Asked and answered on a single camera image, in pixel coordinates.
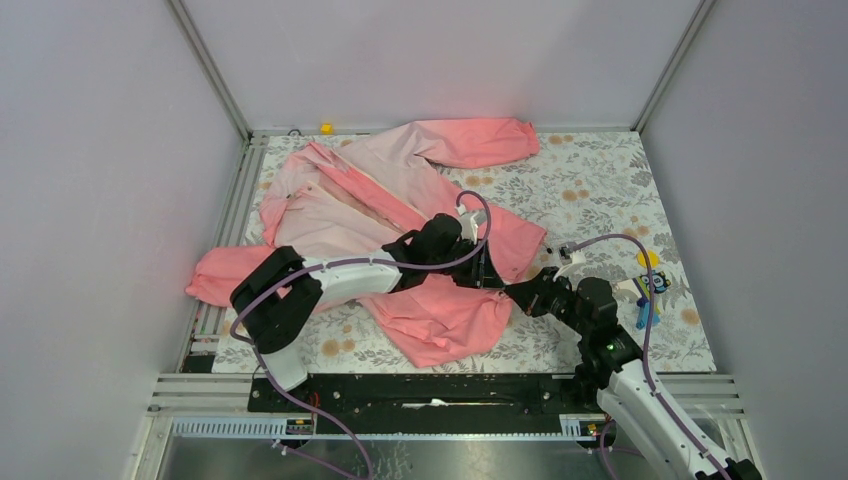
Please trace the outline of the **pink zip-up jacket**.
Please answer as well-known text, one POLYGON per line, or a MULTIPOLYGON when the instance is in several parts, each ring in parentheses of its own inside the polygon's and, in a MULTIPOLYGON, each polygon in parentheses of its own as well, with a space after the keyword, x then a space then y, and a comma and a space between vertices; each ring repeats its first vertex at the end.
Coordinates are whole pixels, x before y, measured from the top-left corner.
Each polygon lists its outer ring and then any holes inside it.
MULTIPOLYGON (((206 253, 188 295, 226 307, 236 286, 276 247, 304 256, 361 255, 459 206, 476 210, 441 173, 477 169, 536 155, 534 127, 513 118, 414 121, 335 144, 306 137, 271 141, 275 171, 263 176, 254 246, 206 253)), ((416 367, 431 367, 489 351, 512 312, 502 295, 456 286, 442 275, 397 294, 362 301, 388 338, 416 367)))

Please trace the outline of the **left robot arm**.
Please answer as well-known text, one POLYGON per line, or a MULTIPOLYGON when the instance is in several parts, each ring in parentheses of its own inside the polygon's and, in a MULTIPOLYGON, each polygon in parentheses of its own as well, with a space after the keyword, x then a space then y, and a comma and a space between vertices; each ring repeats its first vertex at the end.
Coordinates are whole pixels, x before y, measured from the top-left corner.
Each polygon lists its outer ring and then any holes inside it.
POLYGON ((230 302, 260 367, 274 380, 272 398, 288 411, 309 401, 307 368, 293 343, 319 306, 418 287, 430 275, 468 288, 500 287, 489 256, 487 211, 440 213, 363 257, 312 259, 293 247, 273 251, 231 293, 230 302))

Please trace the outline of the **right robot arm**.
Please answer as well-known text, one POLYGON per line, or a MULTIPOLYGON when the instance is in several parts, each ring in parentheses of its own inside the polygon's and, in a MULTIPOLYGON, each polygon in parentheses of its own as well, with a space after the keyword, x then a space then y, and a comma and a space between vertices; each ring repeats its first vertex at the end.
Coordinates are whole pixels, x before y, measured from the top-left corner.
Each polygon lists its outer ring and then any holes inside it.
POLYGON ((573 396, 607 413, 662 479, 759 479, 749 459, 733 459, 673 398, 620 325, 612 285, 595 277, 572 285, 548 267, 505 294, 529 317, 551 315, 580 335, 573 396))

